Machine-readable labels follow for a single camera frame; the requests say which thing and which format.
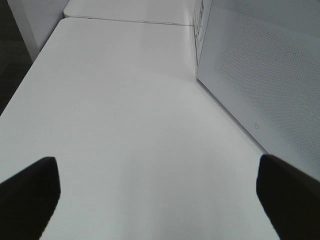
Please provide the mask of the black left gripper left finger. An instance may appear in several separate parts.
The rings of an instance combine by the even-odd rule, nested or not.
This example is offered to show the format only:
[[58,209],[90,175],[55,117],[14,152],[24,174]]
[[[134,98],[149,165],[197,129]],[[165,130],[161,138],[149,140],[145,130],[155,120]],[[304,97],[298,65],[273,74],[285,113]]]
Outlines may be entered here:
[[61,196],[55,157],[43,157],[0,183],[0,238],[39,240]]

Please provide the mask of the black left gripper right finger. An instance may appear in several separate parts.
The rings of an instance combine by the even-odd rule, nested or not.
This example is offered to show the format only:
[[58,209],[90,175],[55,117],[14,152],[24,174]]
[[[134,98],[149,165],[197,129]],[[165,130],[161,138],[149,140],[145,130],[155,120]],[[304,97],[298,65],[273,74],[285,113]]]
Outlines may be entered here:
[[281,240],[320,238],[320,183],[271,154],[260,157],[256,194]]

